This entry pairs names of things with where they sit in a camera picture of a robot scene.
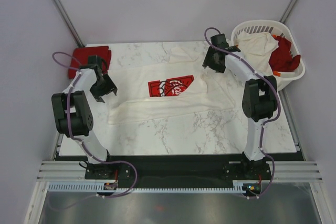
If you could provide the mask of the white t shirt red print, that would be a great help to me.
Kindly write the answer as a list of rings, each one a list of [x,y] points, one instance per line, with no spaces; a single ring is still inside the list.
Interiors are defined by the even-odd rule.
[[[109,124],[233,109],[237,101],[227,86],[229,75],[203,68],[204,58],[204,53],[175,47],[168,62],[110,70],[118,90],[108,99]]]

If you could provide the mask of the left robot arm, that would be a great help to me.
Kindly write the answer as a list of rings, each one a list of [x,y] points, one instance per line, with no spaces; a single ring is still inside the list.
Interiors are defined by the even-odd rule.
[[[51,97],[55,125],[58,133],[72,139],[83,150],[90,164],[98,164],[97,173],[103,178],[111,178],[115,165],[108,161],[109,151],[102,146],[93,130],[94,117],[87,98],[95,103],[105,103],[103,97],[117,94],[117,86],[102,67],[106,61],[97,55],[89,56],[88,63],[80,64],[70,85],[61,93]]]

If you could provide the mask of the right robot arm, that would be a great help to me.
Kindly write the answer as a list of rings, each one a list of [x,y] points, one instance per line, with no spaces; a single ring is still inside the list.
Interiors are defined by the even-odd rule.
[[[244,85],[241,102],[244,115],[248,118],[247,143],[243,155],[247,162],[240,166],[241,174],[248,179],[259,173],[256,162],[263,160],[266,153],[262,147],[265,125],[279,118],[281,107],[274,76],[264,76],[245,59],[237,46],[229,46],[223,33],[205,40],[209,44],[203,61],[204,68],[224,73],[230,70]]]

